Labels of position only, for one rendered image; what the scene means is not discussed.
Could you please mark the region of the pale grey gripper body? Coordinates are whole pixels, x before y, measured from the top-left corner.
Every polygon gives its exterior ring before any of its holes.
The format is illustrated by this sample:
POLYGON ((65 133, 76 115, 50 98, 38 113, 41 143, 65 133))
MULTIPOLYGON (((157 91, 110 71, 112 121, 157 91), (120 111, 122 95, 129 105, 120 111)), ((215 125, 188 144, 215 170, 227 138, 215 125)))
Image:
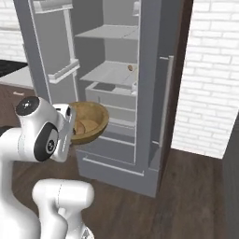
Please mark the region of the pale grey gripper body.
POLYGON ((54 105, 54 107, 58 113, 56 127, 58 129, 59 139, 52 159, 56 162, 65 162, 69 146, 71 145, 76 111, 70 105, 54 105))

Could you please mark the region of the brown wooden bowl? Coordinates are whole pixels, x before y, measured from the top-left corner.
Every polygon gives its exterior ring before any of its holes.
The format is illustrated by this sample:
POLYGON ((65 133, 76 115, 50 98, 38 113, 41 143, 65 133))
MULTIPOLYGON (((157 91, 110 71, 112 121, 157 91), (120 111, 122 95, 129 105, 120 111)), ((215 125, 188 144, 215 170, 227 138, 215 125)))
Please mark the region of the brown wooden bowl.
POLYGON ((71 139, 74 145, 88 144, 104 132, 109 122, 109 113, 105 106, 88 101, 74 102, 70 106, 77 114, 71 139))

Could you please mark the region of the grey fridge shelf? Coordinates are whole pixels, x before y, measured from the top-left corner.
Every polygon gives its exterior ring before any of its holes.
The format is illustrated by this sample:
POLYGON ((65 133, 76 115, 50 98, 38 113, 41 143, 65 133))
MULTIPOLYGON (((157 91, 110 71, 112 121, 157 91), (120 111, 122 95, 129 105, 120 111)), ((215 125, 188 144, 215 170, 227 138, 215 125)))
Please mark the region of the grey fridge shelf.
POLYGON ((77 37, 137 40, 139 37, 139 27, 104 24, 100 27, 78 34, 77 37))
POLYGON ((114 84, 117 87, 130 89, 137 81, 137 64, 104 61, 82 77, 83 80, 114 84))

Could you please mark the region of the grey fridge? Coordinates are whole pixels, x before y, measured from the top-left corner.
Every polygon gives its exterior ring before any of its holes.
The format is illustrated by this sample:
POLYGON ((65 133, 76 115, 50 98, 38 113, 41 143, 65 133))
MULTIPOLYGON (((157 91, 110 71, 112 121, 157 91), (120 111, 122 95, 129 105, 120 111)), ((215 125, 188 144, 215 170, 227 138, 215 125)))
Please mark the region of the grey fridge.
POLYGON ((109 121, 77 148, 82 176, 154 196, 171 144, 170 87, 183 0, 73 0, 80 100, 109 121))

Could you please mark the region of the grey open fridge door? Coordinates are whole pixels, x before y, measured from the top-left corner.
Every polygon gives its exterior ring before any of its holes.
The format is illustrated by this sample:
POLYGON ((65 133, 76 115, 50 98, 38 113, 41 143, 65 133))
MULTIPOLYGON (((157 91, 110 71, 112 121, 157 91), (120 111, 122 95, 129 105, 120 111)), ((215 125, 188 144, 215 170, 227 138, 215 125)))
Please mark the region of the grey open fridge door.
POLYGON ((57 84, 50 83, 48 77, 77 58, 70 18, 73 0, 39 13, 33 1, 13 0, 35 93, 52 104, 76 102, 77 71, 57 84))

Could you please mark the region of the grey crisper drawer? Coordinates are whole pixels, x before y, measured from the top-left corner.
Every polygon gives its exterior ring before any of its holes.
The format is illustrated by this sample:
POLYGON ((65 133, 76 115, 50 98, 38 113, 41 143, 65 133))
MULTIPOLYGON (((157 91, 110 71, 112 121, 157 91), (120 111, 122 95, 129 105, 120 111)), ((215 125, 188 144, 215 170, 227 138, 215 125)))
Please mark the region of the grey crisper drawer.
POLYGON ((86 100, 102 105, 112 105, 122 108, 135 109, 136 96, 128 89, 118 88, 114 84, 93 82, 85 89, 86 100))

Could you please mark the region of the white door bin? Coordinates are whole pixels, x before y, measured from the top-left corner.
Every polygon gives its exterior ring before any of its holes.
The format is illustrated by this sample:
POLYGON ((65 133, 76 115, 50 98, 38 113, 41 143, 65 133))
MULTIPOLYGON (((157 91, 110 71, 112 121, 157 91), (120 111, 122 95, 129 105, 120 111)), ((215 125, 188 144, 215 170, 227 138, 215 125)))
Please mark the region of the white door bin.
POLYGON ((55 74, 48 74, 49 82, 53 84, 59 83, 64 78, 68 77, 69 75, 73 74, 75 71, 79 69, 79 61, 78 59, 71 59, 70 64, 67 65, 65 68, 61 69, 60 71, 56 72, 55 74))
POLYGON ((67 4, 68 0, 34 0, 34 8, 37 13, 53 10, 67 4))

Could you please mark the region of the grey freezer drawer front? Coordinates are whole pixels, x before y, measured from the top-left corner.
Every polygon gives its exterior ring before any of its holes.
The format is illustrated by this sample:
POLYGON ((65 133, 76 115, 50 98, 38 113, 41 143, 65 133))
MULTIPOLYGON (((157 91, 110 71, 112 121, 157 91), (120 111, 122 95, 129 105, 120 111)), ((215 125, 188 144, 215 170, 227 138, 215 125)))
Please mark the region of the grey freezer drawer front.
POLYGON ((77 166, 81 176, 96 179, 108 185, 133 191, 154 198, 158 189, 159 171, 148 168, 144 176, 132 175, 122 171, 107 168, 91 162, 84 162, 88 158, 99 162, 100 157, 83 150, 76 150, 77 166))

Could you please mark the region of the black hob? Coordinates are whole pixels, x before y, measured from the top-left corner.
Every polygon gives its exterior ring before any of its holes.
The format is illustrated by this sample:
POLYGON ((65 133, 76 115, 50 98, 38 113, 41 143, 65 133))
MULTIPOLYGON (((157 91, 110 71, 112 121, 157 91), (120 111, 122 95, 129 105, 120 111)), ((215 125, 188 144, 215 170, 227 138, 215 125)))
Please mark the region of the black hob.
POLYGON ((0 60, 0 77, 6 76, 12 72, 22 69, 28 63, 0 60))

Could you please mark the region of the dark brown tall panel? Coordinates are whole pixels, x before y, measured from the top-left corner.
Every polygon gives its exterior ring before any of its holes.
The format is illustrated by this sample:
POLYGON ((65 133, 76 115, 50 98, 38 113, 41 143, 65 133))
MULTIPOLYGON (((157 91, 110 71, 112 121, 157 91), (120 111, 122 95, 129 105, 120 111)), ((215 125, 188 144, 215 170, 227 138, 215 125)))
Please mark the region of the dark brown tall panel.
POLYGON ((176 110, 179 101, 179 93, 182 81, 182 72, 188 43, 190 19, 194 0, 167 0, 169 9, 167 10, 167 25, 170 35, 164 40, 170 43, 170 52, 167 54, 174 56, 174 65, 169 91, 169 102, 167 106, 165 130, 163 144, 161 147, 161 161, 159 172, 159 185, 162 184, 164 171, 173 141, 173 132, 176 124, 176 110))

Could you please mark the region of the dark grey cabinet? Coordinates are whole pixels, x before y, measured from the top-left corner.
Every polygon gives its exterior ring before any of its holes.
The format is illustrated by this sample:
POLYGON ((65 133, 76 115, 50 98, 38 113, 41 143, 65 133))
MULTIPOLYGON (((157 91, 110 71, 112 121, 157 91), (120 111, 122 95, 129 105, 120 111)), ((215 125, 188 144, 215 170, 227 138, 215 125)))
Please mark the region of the dark grey cabinet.
POLYGON ((239 111, 222 164, 228 238, 239 239, 239 111))

